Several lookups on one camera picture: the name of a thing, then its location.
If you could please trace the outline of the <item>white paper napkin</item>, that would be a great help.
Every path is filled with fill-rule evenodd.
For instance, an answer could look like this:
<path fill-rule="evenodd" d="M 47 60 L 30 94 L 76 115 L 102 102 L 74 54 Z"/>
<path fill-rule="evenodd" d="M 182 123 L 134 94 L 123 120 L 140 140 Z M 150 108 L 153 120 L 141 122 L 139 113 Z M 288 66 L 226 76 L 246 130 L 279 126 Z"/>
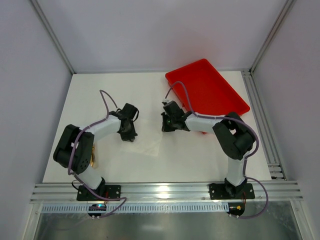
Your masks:
<path fill-rule="evenodd" d="M 137 137 L 133 142 L 124 141 L 121 143 L 120 150 L 126 153 L 141 154 L 157 157 L 160 152 L 161 137 Z"/>

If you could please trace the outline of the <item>gold knife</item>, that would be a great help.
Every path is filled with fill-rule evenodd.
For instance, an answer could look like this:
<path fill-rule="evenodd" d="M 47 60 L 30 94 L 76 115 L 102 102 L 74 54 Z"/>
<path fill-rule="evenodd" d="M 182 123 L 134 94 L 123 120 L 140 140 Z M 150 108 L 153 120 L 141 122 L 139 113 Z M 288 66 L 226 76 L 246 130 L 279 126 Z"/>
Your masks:
<path fill-rule="evenodd" d="M 91 149 L 90 166 L 93 169 L 96 169 L 97 166 L 98 166 L 97 160 L 96 160 L 96 147 L 95 147 L 95 144 L 93 144 L 92 149 Z"/>

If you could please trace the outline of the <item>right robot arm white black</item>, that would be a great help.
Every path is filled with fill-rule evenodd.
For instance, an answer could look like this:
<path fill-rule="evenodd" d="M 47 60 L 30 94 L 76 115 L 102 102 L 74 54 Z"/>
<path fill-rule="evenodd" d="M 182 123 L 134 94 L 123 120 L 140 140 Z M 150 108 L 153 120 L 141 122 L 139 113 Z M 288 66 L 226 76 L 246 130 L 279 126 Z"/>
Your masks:
<path fill-rule="evenodd" d="M 254 199 L 253 185 L 245 177 L 246 161 L 257 137 L 235 112 L 225 116 L 185 112 L 173 100 L 164 100 L 162 132 L 176 130 L 214 134 L 228 157 L 227 176 L 223 183 L 208 185 L 211 200 Z"/>

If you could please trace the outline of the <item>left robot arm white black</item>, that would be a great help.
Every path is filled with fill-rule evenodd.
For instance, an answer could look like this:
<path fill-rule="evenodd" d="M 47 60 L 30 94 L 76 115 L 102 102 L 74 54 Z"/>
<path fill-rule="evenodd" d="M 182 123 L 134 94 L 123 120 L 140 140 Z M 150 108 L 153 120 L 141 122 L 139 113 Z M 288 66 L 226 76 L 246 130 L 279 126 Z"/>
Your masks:
<path fill-rule="evenodd" d="M 106 184 L 105 179 L 91 165 L 95 143 L 110 134 L 119 134 L 124 142 L 138 136 L 134 121 L 139 110 L 126 103 L 123 108 L 107 112 L 106 117 L 85 127 L 67 125 L 53 153 L 53 160 L 67 169 L 69 175 L 81 183 L 77 188 L 78 201 L 119 201 L 121 186 Z"/>

